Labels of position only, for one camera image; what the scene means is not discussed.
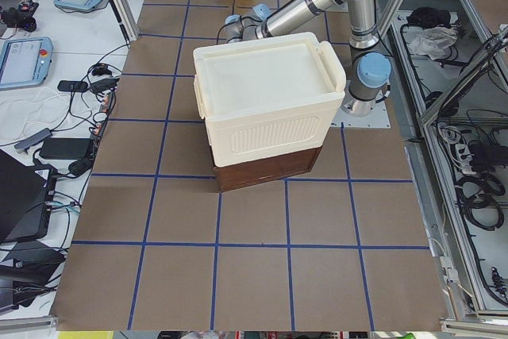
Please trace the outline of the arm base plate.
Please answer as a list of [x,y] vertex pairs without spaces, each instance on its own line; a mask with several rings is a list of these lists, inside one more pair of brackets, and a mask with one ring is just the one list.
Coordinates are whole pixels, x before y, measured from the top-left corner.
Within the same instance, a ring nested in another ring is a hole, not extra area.
[[346,81],[344,100],[330,126],[332,128],[389,129],[391,123],[386,100],[391,93],[390,83],[383,85],[376,98],[368,102],[353,98],[349,92],[350,83],[351,80]]

